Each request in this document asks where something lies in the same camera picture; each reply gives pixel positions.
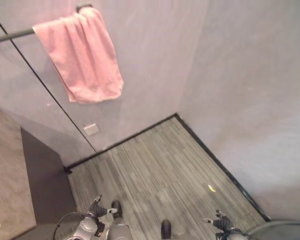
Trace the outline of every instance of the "black baseboard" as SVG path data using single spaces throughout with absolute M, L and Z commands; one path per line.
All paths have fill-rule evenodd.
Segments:
M 210 151 L 210 149 L 201 141 L 201 139 L 195 134 L 195 132 L 189 127 L 188 124 L 183 121 L 179 114 L 174 116 L 178 122 L 186 129 L 186 131 L 193 137 L 193 139 L 203 148 L 203 150 L 209 155 L 210 158 L 221 168 L 221 170 L 228 176 L 228 178 L 234 183 L 234 185 L 240 190 L 244 197 L 249 201 L 249 203 L 255 208 L 255 210 L 261 215 L 261 217 L 266 221 L 270 222 L 270 217 L 258 206 L 258 204 L 249 195 L 247 190 L 238 182 L 238 180 L 229 172 L 229 170 L 219 161 L 219 159 Z
M 80 161 L 77 161 L 77 162 L 75 162 L 75 163 L 73 163 L 73 164 L 71 164 L 71 165 L 69 165 L 69 166 L 65 166 L 65 167 L 64 167 L 64 171 L 65 171 L 67 174 L 71 174 L 71 173 L 72 173 L 72 172 L 71 172 L 71 169 L 72 169 L 72 168 L 74 168 L 74 167 L 76 167 L 76 166 L 78 166 L 78 165 L 80 165 L 80 164 L 82 164 L 82 163 L 84 163 L 84 162 L 86 162 L 86 161 L 89 161 L 89 160 L 95 158 L 96 156 L 98 156 L 98 155 L 100 155 L 100 154 L 103 154 L 103 153 L 109 151 L 110 149 L 113 149 L 113 148 L 115 148 L 116 146 L 118 146 L 118 145 L 120 145 L 120 144 L 123 144 L 124 142 L 129 141 L 130 139 L 133 139 L 134 137 L 136 137 L 136 136 L 138 136 L 138 135 L 140 135 L 140 134 L 143 134 L 144 132 L 146 132 L 146 131 L 148 131 L 148 130 L 154 128 L 155 126 L 158 126 L 158 125 L 162 124 L 163 122 L 165 122 L 165 121 L 167 121 L 167 120 L 169 120 L 169 119 L 172 119 L 172 118 L 174 118 L 174 117 L 176 117 L 176 116 L 177 116 L 177 113 L 175 113 L 175 114 L 173 114 L 173 115 L 171 115 L 171 116 L 168 116 L 168 117 L 166 117 L 165 119 L 163 119 L 163 120 L 161 120 L 161 121 L 158 121 L 157 123 L 155 123 L 155 124 L 153 124 L 153 125 L 151 125 L 151 126 L 145 128 L 145 129 L 143 129 L 143 130 L 141 130 L 141 131 L 139 131 L 139 132 L 137 132 L 137 133 L 135 133 L 135 134 L 133 134 L 133 135 L 131 135 L 131 136 L 129 136 L 129 137 L 127 137 L 127 138 L 125 138 L 125 139 L 123 139 L 123 140 L 121 140 L 121 141 L 119 141 L 119 142 L 117 142 L 117 143 L 115 143 L 115 144 L 113 144 L 113 145 L 111 145 L 111 146 L 109 146 L 109 147 L 107 147 L 105 150 L 99 151 L 99 152 L 97 152 L 97 153 L 95 153 L 95 154 L 93 154 L 93 155 L 91 155 L 91 156 L 88 156 L 88 157 L 86 157 L 86 158 L 84 158 L 84 159 L 82 159 L 82 160 L 80 160 Z
M 186 129 L 186 131 L 193 137 L 193 139 L 200 145 L 200 147 L 202 147 L 202 149 L 209 155 L 209 157 L 219 166 L 219 168 L 221 168 L 221 170 L 228 176 L 228 178 L 234 183 L 234 185 L 239 189 L 239 191 L 244 195 L 244 197 L 249 201 L 249 203 L 255 208 L 255 210 L 261 215 L 261 217 L 266 221 L 266 222 L 270 222 L 271 219 L 270 217 L 258 206 L 258 204 L 253 200 L 253 198 L 249 195 L 249 193 L 245 190 L 245 188 L 237 181 L 237 179 L 228 171 L 228 169 L 219 161 L 219 159 L 210 151 L 210 149 L 201 141 L 201 139 L 195 134 L 195 132 L 185 123 L 185 121 L 182 120 L 182 118 L 179 116 L 179 114 L 175 113 L 171 116 L 168 116 L 167 118 L 147 127 L 146 129 L 137 132 L 136 134 L 133 134 L 130 137 L 125 138 L 122 141 L 119 141 L 113 145 L 111 145 L 110 147 L 108 147 L 105 150 L 102 150 L 100 152 L 97 152 L 94 155 L 91 155 L 87 158 L 84 158 L 78 162 L 75 162 L 73 164 L 71 164 L 68 167 L 65 167 L 66 172 L 71 173 L 70 169 L 74 168 L 100 154 L 103 154 L 105 152 L 107 152 L 110 149 L 113 149 L 114 147 L 156 127 L 159 124 L 162 124 L 163 122 L 172 119 L 172 118 L 176 118 L 178 120 L 178 122 Z

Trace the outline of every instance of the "small yellow object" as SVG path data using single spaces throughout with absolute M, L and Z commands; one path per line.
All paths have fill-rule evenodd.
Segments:
M 211 192 L 214 192 L 214 193 L 216 192 L 216 190 L 214 190 L 211 185 L 208 185 L 208 187 L 209 187 Z

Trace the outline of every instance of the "countertop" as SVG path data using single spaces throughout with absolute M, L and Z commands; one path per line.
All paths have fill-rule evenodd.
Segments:
M 0 109 L 0 240 L 36 226 L 21 127 Z

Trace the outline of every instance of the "cable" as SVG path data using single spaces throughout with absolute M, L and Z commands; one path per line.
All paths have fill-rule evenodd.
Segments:
M 6 31 L 6 29 L 4 28 L 4 26 L 1 24 L 0 22 L 0 28 L 2 29 L 2 31 L 5 34 L 8 34 L 8 32 Z M 92 146 L 92 144 L 88 141 L 88 139 L 86 138 L 86 136 L 80 131 L 79 127 L 75 124 L 75 122 L 71 119 L 71 117 L 69 116 L 69 114 L 66 112 L 66 110 L 64 110 L 64 108 L 61 106 L 61 104 L 57 101 L 57 99 L 55 98 L 55 96 L 52 94 L 52 92 L 48 89 L 48 87 L 45 85 L 45 83 L 41 80 L 41 78 L 39 77 L 39 75 L 36 73 L 36 71 L 33 69 L 33 67 L 30 65 L 30 63 L 28 62 L 28 60 L 26 59 L 26 57 L 22 54 L 22 52 L 20 51 L 20 49 L 17 47 L 17 45 L 15 44 L 14 41 L 12 41 L 12 39 L 10 39 L 10 42 L 12 43 L 12 45 L 14 46 L 14 48 L 17 50 L 17 52 L 19 53 L 19 55 L 22 57 L 22 59 L 25 61 L 25 63 L 28 65 L 28 67 L 31 69 L 31 71 L 33 72 L 33 74 L 36 76 L 36 78 L 40 81 L 40 83 L 43 85 L 43 87 L 45 88 L 45 90 L 50 94 L 50 96 L 53 98 L 53 100 L 56 102 L 56 104 L 61 108 L 61 110 L 63 111 L 63 113 L 68 117 L 68 119 L 70 120 L 70 122 L 75 126 L 75 128 L 79 131 L 79 133 L 81 133 L 81 135 L 83 136 L 83 138 L 87 141 L 87 143 L 90 145 L 90 147 L 97 153 L 97 150 Z
M 62 222 L 66 217 L 68 217 L 68 216 L 70 216 L 70 215 L 73 215 L 73 214 L 81 215 L 82 217 L 88 216 L 88 214 L 81 213 L 81 212 L 77 212 L 77 211 L 73 211 L 73 212 L 67 213 L 66 215 L 64 215 L 64 216 L 59 220 L 59 222 L 58 222 L 57 225 L 55 226 L 55 229 L 54 229 L 53 235 L 52 235 L 52 240 L 55 240 L 55 239 L 56 239 L 56 232 L 57 232 L 57 229 L 60 227 L 61 222 Z

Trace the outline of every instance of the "black trim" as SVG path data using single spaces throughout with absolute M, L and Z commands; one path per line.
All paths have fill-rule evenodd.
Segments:
M 129 137 L 127 137 L 127 138 L 125 138 L 125 139 L 123 139 L 123 140 L 121 140 L 121 141 L 119 141 L 119 142 L 117 142 L 117 143 L 115 143 L 115 144 L 113 144 L 113 145 L 111 145 L 111 146 L 109 146 L 109 147 L 108 147 L 107 149 L 105 149 L 105 150 L 99 151 L 99 152 L 97 152 L 96 154 L 93 154 L 93 155 L 91 155 L 91 156 L 88 156 L 88 157 L 86 157 L 86 158 L 80 160 L 80 161 L 77 161 L 77 162 L 73 163 L 73 164 L 71 164 L 71 165 L 65 167 L 65 171 L 68 171 L 68 170 L 70 170 L 70 169 L 72 169 L 72 168 L 74 168 L 74 167 L 76 167 L 76 166 L 78 166 L 78 165 L 80 165 L 80 164 L 82 164 L 82 163 L 84 163 L 84 162 L 86 162 L 86 161 L 89 161 L 89 160 L 93 159 L 94 157 L 96 157 L 96 156 L 98 156 L 98 155 L 100 155 L 100 154 L 103 154 L 103 153 L 109 151 L 110 149 L 113 149 L 113 148 L 115 148 L 116 146 L 118 146 L 118 145 L 120 145 L 120 144 L 123 144 L 124 142 L 129 141 L 130 139 L 133 139 L 134 137 L 136 137 L 136 136 L 138 136 L 138 135 L 140 135 L 140 134 L 143 134 L 144 132 L 146 132 L 146 131 L 148 131 L 148 130 L 150 130 L 150 129 L 152 129 L 152 128 L 154 128 L 154 127 L 160 125 L 160 124 L 162 124 L 163 122 L 165 122 L 165 121 L 167 121 L 167 120 L 169 120 L 169 119 L 172 119 L 172 118 L 176 117 L 177 115 L 178 115 L 178 114 L 175 113 L 175 114 L 173 114 L 173 115 L 171 115 L 171 116 L 168 116 L 167 118 L 165 118 L 165 119 L 163 119 L 163 120 L 161 120 L 161 121 L 158 121 L 157 123 L 155 123 L 155 124 L 153 124 L 153 125 L 151 125 L 151 126 L 145 128 L 145 129 L 143 129 L 142 131 L 139 131 L 139 132 L 137 132 L 137 133 L 135 133 L 135 134 L 133 134 L 133 135 L 131 135 L 131 136 L 129 136 Z
M 202 149 L 209 155 L 210 158 L 221 168 L 221 170 L 228 176 L 228 178 L 234 183 L 234 185 L 240 190 L 244 197 L 249 201 L 249 203 L 254 207 L 254 209 L 261 215 L 261 217 L 266 221 L 270 222 L 270 217 L 258 206 L 258 204 L 249 195 L 247 190 L 238 182 L 238 180 L 229 172 L 229 170 L 219 161 L 219 159 L 210 151 L 210 149 L 201 141 L 201 139 L 195 134 L 195 132 L 189 127 L 188 124 L 179 116 L 175 114 L 175 118 L 178 122 L 185 128 L 185 130 L 193 137 L 193 139 L 202 147 Z
M 184 129 L 191 135 L 191 137 L 193 137 L 193 139 L 199 144 L 199 146 L 209 155 L 209 157 L 219 166 L 219 168 L 228 176 L 228 178 L 233 182 L 233 184 L 239 189 L 239 191 L 244 195 L 244 197 L 249 201 L 249 203 L 254 207 L 254 209 L 261 215 L 261 217 L 266 221 L 266 222 L 270 222 L 271 219 L 270 217 L 258 206 L 258 204 L 253 200 L 253 198 L 249 195 L 249 193 L 247 192 L 247 190 L 245 190 L 245 188 L 238 182 L 238 180 L 229 172 L 229 170 L 219 161 L 219 159 L 210 151 L 210 149 L 201 141 L 201 139 L 195 134 L 195 132 L 189 127 L 188 124 L 185 123 L 185 121 L 179 116 L 178 113 L 175 113 L 171 116 L 168 116 L 167 118 L 147 127 L 146 129 L 142 130 L 142 131 L 139 131 L 137 132 L 136 134 L 128 137 L 128 138 L 125 138 L 124 140 L 122 141 L 119 141 L 113 145 L 111 145 L 110 147 L 108 147 L 107 149 L 105 150 L 102 150 L 94 155 L 91 155 L 87 158 L 84 158 L 78 162 L 75 162 L 71 165 L 69 165 L 68 167 L 65 167 L 65 170 L 66 171 L 71 171 L 70 169 L 88 161 L 88 160 L 91 160 L 92 158 L 100 155 L 100 154 L 103 154 L 107 151 L 109 151 L 110 149 L 113 149 L 114 147 L 156 127 L 157 125 L 159 124 L 162 124 L 163 122 L 169 120 L 169 119 L 172 119 L 172 118 L 175 118 L 178 120 L 178 122 L 184 127 Z
M 5 33 L 8 34 L 8 32 L 6 31 L 6 29 L 4 28 L 4 26 L 1 24 L 0 22 L 0 28 L 1 30 Z M 63 111 L 63 113 L 68 117 L 68 119 L 70 120 L 70 122 L 75 126 L 75 128 L 79 131 L 79 133 L 81 133 L 82 137 L 87 141 L 87 143 L 90 145 L 90 147 L 95 151 L 96 149 L 92 146 L 92 144 L 88 141 L 88 139 L 86 138 L 86 136 L 80 131 L 79 127 L 75 124 L 75 122 L 71 119 L 71 117 L 69 116 L 69 114 L 66 112 L 66 110 L 64 110 L 64 108 L 61 106 L 61 104 L 57 101 L 57 99 L 55 98 L 55 96 L 50 92 L 50 90 L 48 89 L 48 87 L 45 85 L 45 83 L 42 81 L 42 79 L 39 77 L 39 75 L 36 73 L 36 71 L 33 69 L 33 67 L 30 65 L 30 63 L 28 62 L 28 60 L 26 59 L 26 57 L 22 54 L 22 52 L 20 51 L 20 49 L 17 47 L 17 45 L 15 44 L 14 41 L 12 41 L 12 39 L 10 39 L 10 42 L 12 43 L 12 45 L 14 46 L 14 48 L 17 50 L 17 52 L 19 53 L 19 55 L 22 57 L 22 59 L 25 61 L 25 63 L 28 65 L 28 67 L 31 69 L 32 73 L 36 76 L 36 78 L 40 81 L 40 83 L 43 85 L 43 87 L 45 88 L 45 90 L 49 93 L 49 95 L 52 97 L 52 99 L 56 102 L 56 104 L 61 108 L 61 110 Z

